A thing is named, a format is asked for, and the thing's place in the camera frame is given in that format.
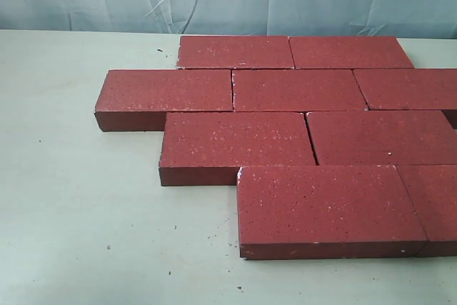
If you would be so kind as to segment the red brick back row left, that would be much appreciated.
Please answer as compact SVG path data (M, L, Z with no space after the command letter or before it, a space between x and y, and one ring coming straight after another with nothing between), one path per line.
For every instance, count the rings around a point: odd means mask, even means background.
M286 36L182 36L180 69L292 69Z

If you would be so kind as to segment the red brick back row right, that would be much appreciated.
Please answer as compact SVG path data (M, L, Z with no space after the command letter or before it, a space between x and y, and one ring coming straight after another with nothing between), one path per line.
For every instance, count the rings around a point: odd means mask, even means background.
M393 36L291 36L297 69L412 69Z

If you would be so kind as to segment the red brick front row left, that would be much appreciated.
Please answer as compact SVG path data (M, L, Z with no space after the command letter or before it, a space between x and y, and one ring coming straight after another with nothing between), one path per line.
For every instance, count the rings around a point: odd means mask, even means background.
M236 200L247 260L408 257L428 240L392 165L245 166Z

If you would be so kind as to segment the red brick third row right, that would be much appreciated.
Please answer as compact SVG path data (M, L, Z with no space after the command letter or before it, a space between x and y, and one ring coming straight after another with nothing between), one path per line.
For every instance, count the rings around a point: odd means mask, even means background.
M456 164L456 132L440 111L313 111L306 121L320 165Z

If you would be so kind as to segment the red brick second row right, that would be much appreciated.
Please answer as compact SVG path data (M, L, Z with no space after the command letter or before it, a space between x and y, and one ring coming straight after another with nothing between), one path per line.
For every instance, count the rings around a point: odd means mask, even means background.
M456 128L455 69L354 69L370 110L439 110Z

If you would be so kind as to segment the red brick front row right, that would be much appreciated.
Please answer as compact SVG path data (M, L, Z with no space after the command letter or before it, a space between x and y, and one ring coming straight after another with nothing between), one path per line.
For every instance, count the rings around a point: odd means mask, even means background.
M455 256L456 166L401 165L398 172L428 239L417 256Z

